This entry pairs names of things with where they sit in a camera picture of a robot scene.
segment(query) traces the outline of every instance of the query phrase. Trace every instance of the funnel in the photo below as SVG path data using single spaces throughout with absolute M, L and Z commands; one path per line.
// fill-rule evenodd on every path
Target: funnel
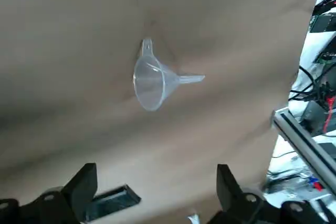
M 134 67 L 133 85 L 138 101 L 146 110 L 157 110 L 180 84 L 200 82 L 204 77 L 178 76 L 156 59 L 151 39 L 142 41 L 142 53 Z

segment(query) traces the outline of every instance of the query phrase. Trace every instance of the cable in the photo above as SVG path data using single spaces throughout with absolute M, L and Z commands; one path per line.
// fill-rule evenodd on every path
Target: cable
M 283 157 L 283 156 L 286 156 L 287 154 L 294 153 L 294 152 L 296 152 L 296 151 L 286 152 L 286 153 L 281 154 L 280 156 L 275 156 L 275 157 L 272 157 L 272 158 Z
M 288 180 L 291 180 L 293 178 L 301 178 L 301 179 L 307 179 L 306 177 L 302 177 L 300 175 L 297 174 L 292 174 L 286 177 L 282 177 L 282 178 L 277 178 L 277 179 L 268 179 L 265 184 L 262 187 L 262 191 L 265 192 L 266 190 L 268 191 L 268 193 L 272 193 L 272 187 L 277 186 L 279 184 L 281 184 L 282 182 L 286 182 Z
M 319 82 L 323 76 L 325 76 L 331 69 L 333 69 L 334 67 L 336 67 L 336 63 L 333 63 L 326 71 L 322 72 L 322 74 L 320 76 L 318 76 L 315 81 Z M 304 89 L 302 89 L 301 91 L 306 91 L 307 89 L 309 89 L 311 86 L 313 85 L 313 83 L 309 84 L 308 86 L 306 86 Z M 292 96 L 291 98 L 289 98 L 288 100 L 294 100 L 296 99 L 300 94 L 296 94 L 294 96 Z
M 313 93 L 313 91 L 316 89 L 316 82 L 315 82 L 315 80 L 314 80 L 314 78 L 313 78 L 313 76 L 305 69 L 305 68 L 303 68 L 302 66 L 299 66 L 299 69 L 302 71 L 302 72 L 304 72 L 305 74 L 306 74 L 306 76 L 310 79 L 310 81 L 311 81 L 311 85 L 313 85 L 313 90 L 312 91 L 309 91 L 309 92 L 304 92 L 305 91 L 305 89 L 304 90 L 302 90 L 302 91 L 298 91 L 298 90 L 290 90 L 290 92 L 292 92 L 292 93 L 297 93 L 297 95 L 294 95 L 292 98 L 296 98 L 297 96 L 299 96 L 300 94 L 304 94 L 304 95 L 310 95 L 310 94 L 312 94 Z
M 268 171 L 267 171 L 267 174 L 272 175 L 272 176 L 278 176 L 278 175 L 280 175 L 280 174 L 282 174 L 282 173 L 290 172 L 290 171 L 292 171 L 292 170 L 293 170 L 293 169 L 283 170 L 282 172 L 278 172 L 278 173 L 273 173 L 273 172 L 271 172 L 270 170 L 268 170 Z
M 336 135 L 326 135 L 326 134 L 322 134 L 322 136 L 327 136 L 327 137 L 336 137 Z
M 315 6 L 312 12 L 312 16 L 317 16 L 326 13 L 335 6 L 336 6 L 335 0 L 322 0 L 319 4 Z
M 328 104 L 328 107 L 329 107 L 329 110 L 328 110 L 328 117 L 326 119 L 326 121 L 324 122 L 324 125 L 323 125 L 323 132 L 327 132 L 327 127 L 328 127 L 328 124 L 331 120 L 331 116 L 332 116 L 332 107 L 333 107 L 333 104 L 335 102 L 335 99 L 336 97 L 331 97 L 331 98 L 327 98 L 327 104 Z
M 308 72 L 305 68 L 303 68 L 302 66 L 299 66 L 299 69 L 304 72 L 306 74 L 306 76 L 308 76 L 308 78 L 311 80 L 311 83 L 313 83 L 313 85 L 315 84 L 315 80 L 313 78 L 313 76 L 310 74 L 310 72 Z
M 307 95 L 307 96 L 302 97 L 302 98 L 293 98 L 293 99 L 290 99 L 290 101 L 303 101 L 303 102 L 307 102 L 307 101 L 314 100 L 314 95 L 315 94 Z

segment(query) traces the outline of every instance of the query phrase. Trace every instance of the black cable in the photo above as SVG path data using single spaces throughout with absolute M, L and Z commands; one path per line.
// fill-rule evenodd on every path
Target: black cable
M 306 76 L 310 79 L 311 81 L 311 85 L 313 85 L 313 91 L 315 90 L 315 88 L 317 87 L 316 82 L 313 78 L 313 76 L 302 66 L 299 66 L 299 69 L 304 72 L 306 74 Z M 300 94 L 304 94 L 304 95 L 310 95 L 312 94 L 313 91 L 310 91 L 309 93 L 304 92 L 306 89 L 302 90 L 302 91 L 298 91 L 298 90 L 291 90 L 290 92 L 292 93 L 297 93 L 296 95 L 294 95 L 293 97 L 291 97 L 290 99 L 296 98 L 298 97 Z
M 304 72 L 304 73 L 308 76 L 308 78 L 311 80 L 311 83 L 313 83 L 313 85 L 314 85 L 315 80 L 314 80 L 313 76 L 310 74 L 310 72 L 308 72 L 308 71 L 307 71 L 305 68 L 303 68 L 302 66 L 299 66 L 299 69 L 301 69 L 301 71 Z
M 313 93 L 313 94 L 310 94 L 310 95 L 307 95 L 305 97 L 302 97 L 302 98 L 293 98 L 293 99 L 289 99 L 289 101 L 303 101 L 303 102 L 309 102 L 309 101 L 312 101 L 316 98 L 316 94 Z
M 327 136 L 327 137 L 336 137 L 336 135 L 326 135 L 326 134 L 322 134 L 322 136 Z
M 318 76 L 316 78 L 316 81 L 320 81 L 323 76 L 325 76 L 331 69 L 333 69 L 336 66 L 336 63 L 333 63 L 326 71 L 322 72 L 322 74 L 320 76 Z M 311 86 L 313 85 L 313 83 L 309 84 L 308 86 L 306 86 L 304 89 L 302 89 L 301 91 L 306 91 L 307 89 L 309 89 Z M 292 96 L 291 98 L 289 98 L 290 100 L 294 100 L 296 99 L 300 94 L 296 94 L 294 96 Z
M 286 176 L 284 178 L 277 178 L 277 179 L 274 179 L 274 180 L 266 181 L 266 183 L 262 187 L 263 188 L 262 190 L 263 191 L 268 190 L 268 193 L 272 193 L 272 187 L 273 186 L 276 186 L 278 184 L 281 184 L 282 182 L 288 181 L 288 180 L 293 179 L 293 178 L 307 179 L 305 177 L 301 177 L 300 175 L 292 174 L 292 175 Z
M 298 91 L 298 90 L 290 90 L 291 93 L 296 93 L 296 94 L 305 94 L 305 95 L 310 95 L 312 92 L 304 92 L 304 91 Z
M 336 6 L 335 0 L 323 0 L 321 3 L 317 4 L 312 12 L 312 16 L 321 15 L 330 11 Z
M 286 152 L 286 153 L 281 154 L 280 156 L 275 156 L 275 157 L 272 157 L 272 158 L 283 157 L 283 156 L 286 156 L 287 154 L 294 153 L 294 152 L 296 152 L 296 151 Z
M 283 170 L 282 172 L 278 172 L 278 173 L 273 173 L 273 172 L 271 172 L 270 170 L 268 170 L 267 171 L 267 174 L 268 175 L 272 175 L 272 176 L 278 176 L 278 175 L 280 175 L 280 174 L 282 174 L 282 173 L 287 173 L 287 172 L 290 172 L 290 171 L 292 171 L 293 169 L 288 169 L 288 170 Z

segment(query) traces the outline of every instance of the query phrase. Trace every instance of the electronic component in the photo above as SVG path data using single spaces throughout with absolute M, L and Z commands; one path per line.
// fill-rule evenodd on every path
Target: electronic component
M 324 132 L 323 128 L 329 112 L 315 101 L 310 101 L 302 114 L 300 125 L 307 130 L 311 136 L 318 136 L 326 132 L 334 131 L 336 130 L 336 110 L 332 110 L 331 113 L 331 119 Z
M 222 211 L 208 224 L 325 223 L 308 201 L 285 201 L 278 209 L 255 194 L 244 193 L 227 165 L 217 167 L 217 195 Z M 329 222 L 333 223 L 335 216 L 323 201 L 319 203 Z
M 279 134 L 300 155 L 314 177 L 332 194 L 336 195 L 336 163 L 305 131 L 289 112 L 282 108 L 274 112 L 273 122 Z
M 313 17 L 310 32 L 323 33 L 325 31 L 336 31 L 336 13 L 327 13 Z
M 334 37 L 328 45 L 318 54 L 315 63 L 334 63 L 336 62 L 336 37 Z

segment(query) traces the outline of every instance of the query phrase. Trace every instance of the black mount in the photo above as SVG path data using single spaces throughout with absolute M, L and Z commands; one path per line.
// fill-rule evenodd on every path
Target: black mount
M 86 164 L 60 191 L 44 193 L 27 205 L 19 206 L 15 199 L 0 199 L 0 223 L 79 224 L 96 191 L 96 164 Z M 307 201 L 287 201 L 278 209 L 255 194 L 244 193 L 227 165 L 217 167 L 217 195 L 222 210 L 208 224 L 325 223 Z M 321 200 L 319 204 L 329 223 L 336 223 Z

